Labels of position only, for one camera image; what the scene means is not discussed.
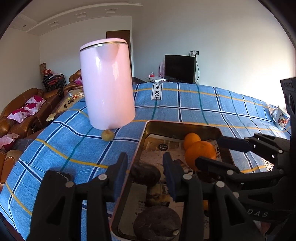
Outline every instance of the wooden coffee table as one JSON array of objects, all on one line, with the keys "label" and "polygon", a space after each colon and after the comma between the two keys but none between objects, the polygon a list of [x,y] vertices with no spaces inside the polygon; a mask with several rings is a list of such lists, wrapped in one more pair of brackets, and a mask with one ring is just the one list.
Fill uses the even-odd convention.
[{"label": "wooden coffee table", "polygon": [[[83,89],[76,89],[76,90],[71,90],[68,93],[72,93],[73,95],[78,94],[79,92],[83,92]],[[66,95],[58,104],[57,106],[53,109],[52,113],[49,115],[49,117],[46,119],[47,122],[53,121],[57,119],[62,113],[64,113],[66,110],[71,108],[73,105],[76,104],[79,100],[81,100],[84,97],[77,97],[73,102],[68,104],[68,101],[70,100],[69,95]]]}]

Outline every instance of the small potato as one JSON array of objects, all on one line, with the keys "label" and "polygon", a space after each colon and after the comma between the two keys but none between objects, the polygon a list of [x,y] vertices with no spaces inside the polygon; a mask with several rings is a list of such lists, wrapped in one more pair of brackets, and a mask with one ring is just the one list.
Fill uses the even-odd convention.
[{"label": "small potato", "polygon": [[135,183],[151,187],[158,183],[160,171],[153,165],[137,162],[131,168],[131,176]]},{"label": "small potato", "polygon": [[113,131],[111,130],[104,130],[101,136],[102,136],[102,139],[107,142],[112,141],[115,137]]}]

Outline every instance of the wooden door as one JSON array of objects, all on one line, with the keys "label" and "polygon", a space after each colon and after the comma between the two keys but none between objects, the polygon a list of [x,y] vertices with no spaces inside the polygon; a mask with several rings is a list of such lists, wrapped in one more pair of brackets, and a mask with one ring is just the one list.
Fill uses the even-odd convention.
[{"label": "wooden door", "polygon": [[118,31],[108,31],[106,32],[106,38],[118,38],[118,39],[124,39],[126,43],[128,44],[128,51],[130,55],[130,64],[131,64],[131,33],[129,30],[118,30]]}]

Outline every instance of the kettle lid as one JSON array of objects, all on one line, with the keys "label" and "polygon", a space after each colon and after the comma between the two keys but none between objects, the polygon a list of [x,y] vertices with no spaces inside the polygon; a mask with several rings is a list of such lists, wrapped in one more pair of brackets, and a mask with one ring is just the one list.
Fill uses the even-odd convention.
[{"label": "kettle lid", "polygon": [[82,51],[82,50],[89,48],[89,47],[98,47],[98,46],[108,44],[108,43],[125,43],[126,44],[126,41],[124,39],[117,39],[117,38],[99,39],[96,41],[89,42],[85,45],[82,45],[80,47],[79,51]]}]

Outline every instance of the wall outlet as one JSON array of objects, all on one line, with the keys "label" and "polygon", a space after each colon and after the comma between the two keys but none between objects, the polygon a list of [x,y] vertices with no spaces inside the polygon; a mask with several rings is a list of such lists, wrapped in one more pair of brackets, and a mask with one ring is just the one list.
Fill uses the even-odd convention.
[{"label": "wall outlet", "polygon": [[199,51],[191,50],[190,53],[189,53],[189,56],[196,57],[196,55],[199,55],[199,54],[200,54]]}]

